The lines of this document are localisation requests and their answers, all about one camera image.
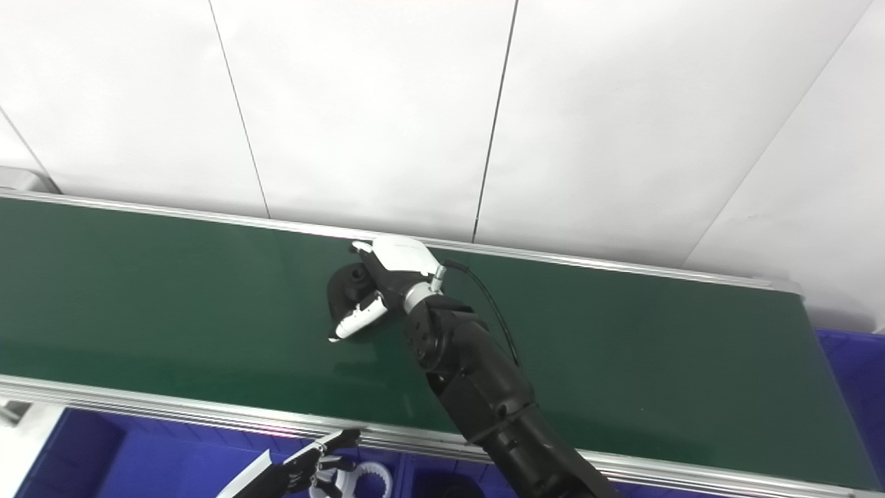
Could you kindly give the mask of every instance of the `white wall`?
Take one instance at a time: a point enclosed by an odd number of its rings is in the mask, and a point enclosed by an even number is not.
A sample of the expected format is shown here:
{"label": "white wall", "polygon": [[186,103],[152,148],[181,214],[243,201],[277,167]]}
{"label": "white wall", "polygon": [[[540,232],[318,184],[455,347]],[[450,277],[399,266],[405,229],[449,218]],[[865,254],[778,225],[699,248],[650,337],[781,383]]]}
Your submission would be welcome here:
{"label": "white wall", "polygon": [[0,163],[71,195],[788,277],[818,324],[872,331],[883,5],[521,0],[496,116],[512,0],[7,2],[0,105],[35,158],[0,121]]}

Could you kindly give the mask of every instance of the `black object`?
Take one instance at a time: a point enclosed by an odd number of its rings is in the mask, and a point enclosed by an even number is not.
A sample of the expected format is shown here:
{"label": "black object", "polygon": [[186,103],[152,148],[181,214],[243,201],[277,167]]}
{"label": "black object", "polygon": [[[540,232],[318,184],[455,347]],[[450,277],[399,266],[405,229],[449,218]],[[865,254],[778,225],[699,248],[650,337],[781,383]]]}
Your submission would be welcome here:
{"label": "black object", "polygon": [[326,285],[326,298],[332,323],[337,325],[360,301],[377,289],[366,265],[353,263],[339,268]]}
{"label": "black object", "polygon": [[467,476],[428,472],[415,476],[412,498],[485,498],[485,494]]}

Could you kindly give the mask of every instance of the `white robotic finger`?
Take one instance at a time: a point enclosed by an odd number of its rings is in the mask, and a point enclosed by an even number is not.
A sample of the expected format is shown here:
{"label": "white robotic finger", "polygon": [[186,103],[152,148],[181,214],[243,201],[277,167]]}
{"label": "white robotic finger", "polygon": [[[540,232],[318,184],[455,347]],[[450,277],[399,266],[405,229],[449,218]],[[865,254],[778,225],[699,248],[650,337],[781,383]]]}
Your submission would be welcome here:
{"label": "white robotic finger", "polygon": [[335,331],[329,336],[329,341],[338,342],[343,338],[348,338],[381,318],[385,313],[387,313],[387,306],[384,305],[384,298],[379,291],[375,291],[342,318],[338,326],[335,327]]}

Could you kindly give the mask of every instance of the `robot forearm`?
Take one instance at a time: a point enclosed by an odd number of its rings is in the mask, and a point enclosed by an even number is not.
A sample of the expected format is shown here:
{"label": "robot forearm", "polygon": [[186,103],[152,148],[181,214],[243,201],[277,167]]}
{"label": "robot forearm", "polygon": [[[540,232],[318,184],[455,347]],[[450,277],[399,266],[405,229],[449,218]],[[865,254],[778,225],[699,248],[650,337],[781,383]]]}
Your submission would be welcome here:
{"label": "robot forearm", "polygon": [[428,297],[408,315],[406,337],[458,430],[486,451],[520,497],[617,496],[553,431],[525,375],[470,307]]}

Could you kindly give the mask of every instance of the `metal frame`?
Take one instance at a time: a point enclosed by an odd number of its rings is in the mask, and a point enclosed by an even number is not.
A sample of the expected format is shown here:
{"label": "metal frame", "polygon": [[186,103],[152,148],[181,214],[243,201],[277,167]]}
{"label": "metal frame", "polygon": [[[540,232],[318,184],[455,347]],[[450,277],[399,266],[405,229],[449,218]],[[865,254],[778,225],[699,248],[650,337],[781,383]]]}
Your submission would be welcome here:
{"label": "metal frame", "polygon": [[[317,438],[328,432],[359,427],[365,447],[488,462],[480,447],[447,432],[426,431],[357,420],[295,414],[158,394],[132,393],[88,385],[0,375],[0,395],[29,401],[161,420],[201,424],[273,436]],[[733,498],[885,498],[877,492],[781,479],[687,463],[582,450],[581,455],[609,479],[663,486]]]}
{"label": "metal frame", "polygon": [[[377,232],[366,230],[352,230],[91,198],[76,198],[42,192],[0,189],[0,198],[15,198],[68,206],[170,216],[203,222],[217,222],[313,234],[323,237],[370,239],[379,235]],[[421,240],[428,246],[438,249],[451,249],[468,253],[542,261],[582,268],[595,268],[646,276],[677,278],[707,284],[733,285],[751,289],[800,294],[798,286],[787,281],[723,276],[682,269],[539,253],[493,245],[468,244],[432,238],[422,238]],[[481,448],[468,445],[460,435],[394,425],[295,414],[8,375],[0,375],[0,396],[27,401],[58,403],[77,409],[147,416],[276,436],[315,438],[327,432],[357,426],[363,429],[364,437],[361,444],[367,447],[478,462],[487,462],[489,460]],[[856,491],[847,487],[781,479],[749,472],[730,471],[686,463],[665,462],[587,450],[582,450],[581,455],[610,479],[632,484],[665,486],[734,498],[885,498],[885,494],[878,492]]]}
{"label": "metal frame", "polygon": [[[173,218],[198,220],[201,222],[216,222],[260,229],[289,231],[295,233],[319,235],[322,237],[368,240],[375,238],[381,234],[380,232],[373,232],[368,230],[345,229],[341,227],[313,225],[310,223],[285,222],[281,220],[270,220],[267,218],[240,216],[237,214],[208,213],[205,211],[194,211],[190,209],[179,209],[175,207],[148,206],[144,204],[133,204],[114,200],[78,198],[73,196],[42,192],[4,191],[0,189],[0,198],[16,198],[20,200],[46,202],[50,204],[63,204],[66,206],[91,207],[95,209],[107,209],[111,211],[125,211],[128,213],[154,214],[156,216],[169,216]],[[651,265],[597,260],[593,258],[584,258],[581,256],[541,253],[538,251],[528,251],[525,249],[498,247],[496,245],[472,244],[468,242],[457,242],[428,237],[416,238],[421,242],[424,242],[428,247],[432,247],[434,249],[450,249],[452,251],[486,254],[489,256],[502,256],[506,258],[515,258],[518,260],[540,261],[581,268],[619,271],[621,273],[635,273],[646,276],[660,276],[663,278],[677,278],[680,280],[690,280],[693,282],[702,282],[705,284],[733,285],[735,287],[791,292],[794,294],[802,295],[799,286],[796,283],[787,280],[717,275],[715,273],[706,273],[703,271],[691,271],[677,268],[662,268]]]}
{"label": "metal frame", "polygon": [[58,187],[49,177],[29,169],[2,165],[0,165],[0,189],[59,193]]}

